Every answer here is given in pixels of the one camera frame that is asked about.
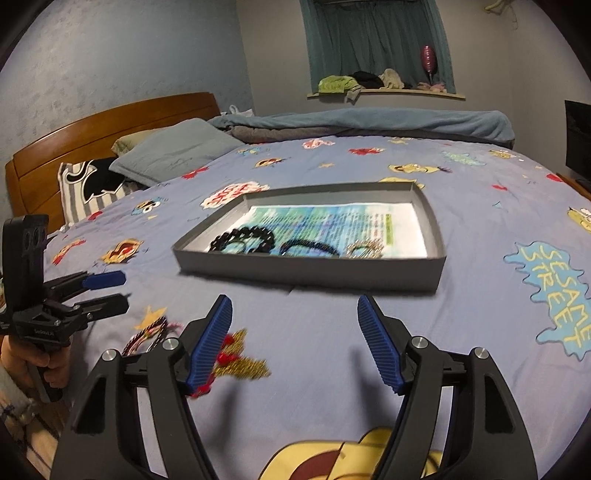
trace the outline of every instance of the clothing pile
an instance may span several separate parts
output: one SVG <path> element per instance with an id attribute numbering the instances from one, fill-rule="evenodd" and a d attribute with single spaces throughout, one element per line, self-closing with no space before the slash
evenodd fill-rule
<path id="1" fill-rule="evenodd" d="M 330 75 L 318 84 L 319 93 L 346 93 L 347 98 L 354 102 L 362 89 L 400 90 L 411 88 L 400 78 L 394 69 L 386 69 L 380 76 L 373 73 L 358 71 L 351 75 Z"/>

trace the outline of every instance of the sleeve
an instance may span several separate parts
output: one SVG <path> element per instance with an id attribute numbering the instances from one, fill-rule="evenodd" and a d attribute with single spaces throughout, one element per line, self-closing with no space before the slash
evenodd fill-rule
<path id="1" fill-rule="evenodd" d="M 26 425 L 35 417 L 37 402 L 28 398 L 0 364 L 0 420 L 16 441 L 21 441 Z"/>

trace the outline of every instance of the gray wall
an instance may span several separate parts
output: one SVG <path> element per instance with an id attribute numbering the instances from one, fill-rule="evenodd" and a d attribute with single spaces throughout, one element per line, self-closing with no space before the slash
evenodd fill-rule
<path id="1" fill-rule="evenodd" d="M 519 22 L 509 51 L 517 148 L 568 174 L 564 101 L 591 104 L 591 80 L 540 7 L 531 0 L 515 0 L 513 7 Z"/>
<path id="2" fill-rule="evenodd" d="M 235 0 L 55 0 L 0 72 L 4 163 L 30 142 L 118 105 L 209 91 L 252 107 Z"/>
<path id="3" fill-rule="evenodd" d="M 339 108 L 306 99 L 310 69 L 299 0 L 237 0 L 258 115 Z M 500 110 L 513 123 L 515 149 L 568 173 L 564 100 L 591 103 L 591 82 L 558 29 L 532 0 L 502 16 L 492 0 L 437 0 L 458 93 L 466 101 L 411 95 L 362 95 L 357 106 Z"/>

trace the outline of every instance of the gold tinsel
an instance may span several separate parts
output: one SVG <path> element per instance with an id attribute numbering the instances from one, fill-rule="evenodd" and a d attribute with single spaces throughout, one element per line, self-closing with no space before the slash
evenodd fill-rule
<path id="1" fill-rule="evenodd" d="M 252 358 L 238 358 L 225 367 L 216 366 L 213 369 L 216 377 L 231 375 L 240 380 L 257 380 L 268 377 L 271 372 L 267 368 L 265 360 L 253 360 Z"/>
<path id="2" fill-rule="evenodd" d="M 222 352 L 228 355 L 242 355 L 244 351 L 244 339 L 246 338 L 246 329 L 238 330 L 232 335 L 234 341 L 230 345 L 222 348 Z M 225 367 L 219 364 L 213 369 L 213 375 L 222 377 L 231 375 L 241 380 L 257 380 L 258 378 L 268 377 L 271 372 L 267 368 L 265 360 L 254 360 L 248 357 L 240 357 Z"/>

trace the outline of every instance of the green curtain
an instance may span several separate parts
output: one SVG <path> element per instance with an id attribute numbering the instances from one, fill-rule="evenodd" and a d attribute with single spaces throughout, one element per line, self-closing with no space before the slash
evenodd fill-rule
<path id="1" fill-rule="evenodd" d="M 452 58 L 435 0 L 363 1 L 323 5 L 300 0 L 310 60 L 312 91 L 328 75 L 358 70 L 380 75 L 396 70 L 402 81 L 428 82 L 421 48 L 431 45 L 439 65 L 435 82 L 456 93 Z"/>

